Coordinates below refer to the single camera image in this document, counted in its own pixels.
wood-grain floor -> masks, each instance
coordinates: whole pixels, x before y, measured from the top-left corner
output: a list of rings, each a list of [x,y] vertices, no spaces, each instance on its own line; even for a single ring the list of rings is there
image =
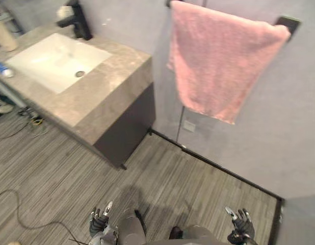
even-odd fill
[[[0,136],[21,127],[13,114],[0,118]],[[114,201],[111,224],[131,200],[137,200],[147,226],[147,240],[165,239],[170,229],[198,224],[223,242],[231,232],[225,206],[245,207],[253,218],[256,238],[267,244],[275,198],[182,152],[152,135],[146,136],[126,163],[115,170],[58,128],[33,138],[24,129],[0,140],[0,192],[18,190],[21,219],[29,226],[62,221],[75,236],[89,242],[88,214]],[[76,244],[59,226],[23,229],[16,220],[12,194],[0,197],[0,245]]]

white sink basin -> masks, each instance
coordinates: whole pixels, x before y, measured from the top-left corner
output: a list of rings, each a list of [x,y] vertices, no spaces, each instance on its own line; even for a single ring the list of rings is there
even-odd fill
[[[54,33],[7,63],[55,93],[61,93],[111,54]]]

pink towel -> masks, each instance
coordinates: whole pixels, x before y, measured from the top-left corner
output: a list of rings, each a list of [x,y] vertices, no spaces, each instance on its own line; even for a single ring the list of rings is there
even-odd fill
[[[253,84],[290,32],[181,1],[172,1],[172,18],[168,66],[182,103],[234,124]]]

black floor trim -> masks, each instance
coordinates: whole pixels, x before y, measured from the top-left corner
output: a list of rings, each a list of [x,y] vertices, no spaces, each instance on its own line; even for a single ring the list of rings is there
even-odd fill
[[[282,206],[284,205],[284,202],[284,199],[277,199],[268,245],[275,245],[278,238],[281,225]]]
[[[195,153],[195,152],[193,152],[191,150],[188,150],[184,145],[179,144],[178,142],[174,141],[173,139],[168,138],[164,134],[161,134],[160,132],[158,132],[158,131],[156,131],[154,129],[149,129],[148,133],[150,135],[153,133],[153,134],[155,134],[155,135],[157,135],[157,136],[167,140],[168,142],[170,142],[170,143],[176,145],[177,147],[181,148],[181,150],[183,152],[185,152],[185,153],[187,153],[187,154],[189,154],[189,155],[191,155],[191,156],[193,156],[193,157],[195,157],[195,158],[197,158],[197,159],[199,159],[199,160],[201,160],[201,161],[203,161],[203,162],[205,162],[205,163],[207,163],[207,164],[209,164],[209,165],[211,165],[211,166],[213,166],[213,167],[215,167],[215,168],[217,168],[217,169],[219,169],[219,170],[221,170],[221,171],[223,171],[223,172],[225,172],[225,173],[227,173],[227,174],[229,174],[229,175],[231,175],[233,177],[235,177],[236,179],[238,179],[238,180],[240,180],[240,181],[242,181],[242,182],[244,182],[244,183],[246,183],[246,184],[248,184],[248,185],[250,185],[250,186],[252,186],[252,187],[254,187],[254,188],[256,188],[256,189],[258,189],[258,190],[260,190],[260,191],[262,191],[262,192],[264,192],[264,193],[266,193],[266,194],[268,194],[268,195],[270,195],[272,197],[274,197],[274,198],[276,198],[277,203],[276,203],[276,207],[275,207],[275,211],[274,211],[272,228],[271,228],[270,238],[269,238],[269,242],[268,242],[268,245],[275,245],[275,242],[276,242],[276,239],[277,239],[277,236],[278,236],[278,232],[279,232],[279,227],[280,227],[281,208],[282,208],[282,206],[284,204],[284,198],[278,196],[277,194],[272,193],[269,190],[266,190],[266,189],[262,188],[259,185],[254,184],[253,182],[251,182],[249,180],[246,180],[245,178],[243,178],[243,177],[241,177],[241,176],[239,176],[239,175],[237,175],[237,174],[235,174],[235,173],[233,173],[233,172],[223,168],[222,166],[220,166],[220,165],[218,165],[218,164],[208,160],[205,157],[203,157],[201,155],[198,155],[197,153]]]

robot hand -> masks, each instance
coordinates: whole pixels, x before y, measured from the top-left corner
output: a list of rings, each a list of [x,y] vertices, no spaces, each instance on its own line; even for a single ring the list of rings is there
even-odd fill
[[[104,231],[108,225],[108,213],[112,208],[112,202],[109,202],[104,212],[100,215],[100,209],[93,208],[90,214],[90,235],[94,237],[98,232]]]
[[[250,215],[246,209],[238,210],[238,214],[234,213],[229,207],[225,210],[232,217],[234,230],[228,235],[228,241],[232,244],[244,244],[246,242],[254,242],[255,229],[251,221]]]

